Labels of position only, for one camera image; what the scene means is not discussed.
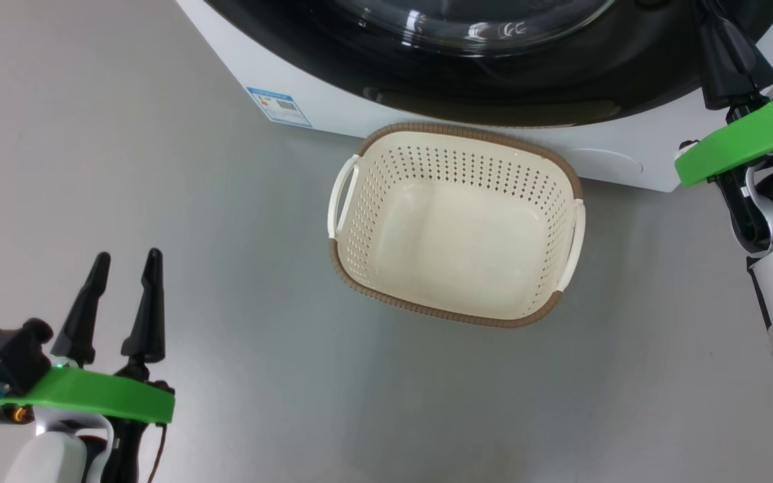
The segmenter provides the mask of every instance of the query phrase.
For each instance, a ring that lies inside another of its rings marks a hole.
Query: laundry basket
[[[390,125],[336,178],[331,258],[347,284],[385,303],[521,327],[547,315],[571,281],[586,225],[582,197],[565,159],[526,141]]]

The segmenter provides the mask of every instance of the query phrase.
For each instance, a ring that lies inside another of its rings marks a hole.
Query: basket handle
[[[582,199],[575,201],[574,235],[571,237],[571,251],[568,252],[568,260],[565,260],[565,267],[562,269],[556,291],[564,291],[570,284],[574,269],[577,268],[577,259],[580,258],[580,251],[583,249],[583,235],[586,233],[586,206],[583,205]]]
[[[336,182],[333,184],[333,190],[332,193],[330,193],[330,206],[327,209],[327,234],[330,235],[330,238],[336,238],[336,232],[342,228],[342,225],[344,225],[344,216],[348,213],[348,207],[350,206],[350,198],[352,198],[352,195],[354,194],[354,184],[356,184],[356,175],[359,173],[360,169],[356,165],[357,160],[359,160],[359,155],[353,155],[350,156],[350,159],[344,163],[344,166],[342,167],[341,171],[338,172],[338,176],[336,177]],[[350,185],[350,188],[348,189],[348,194],[344,196],[344,206],[342,207],[342,214],[340,217],[338,217],[338,223],[336,221],[336,210],[338,208],[338,198],[342,194],[342,188],[347,184],[348,182],[348,176],[350,176],[353,172],[354,180],[352,181],[352,184]]]

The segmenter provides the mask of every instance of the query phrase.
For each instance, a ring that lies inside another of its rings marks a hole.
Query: green plastic strip
[[[676,171],[691,186],[772,151],[773,102],[700,141],[676,160]]]
[[[0,404],[31,404],[148,424],[169,424],[174,412],[174,395],[125,377],[76,367],[53,367],[25,397],[3,398]]]

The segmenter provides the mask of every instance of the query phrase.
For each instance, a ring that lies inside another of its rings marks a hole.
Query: washing machine
[[[773,65],[773,0],[722,0]],[[365,138],[503,131],[581,177],[669,192],[703,105],[690,0],[178,0],[267,119]]]

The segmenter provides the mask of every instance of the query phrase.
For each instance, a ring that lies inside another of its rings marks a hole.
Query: round glass window
[[[507,55],[585,27],[616,0],[334,0],[408,46]]]

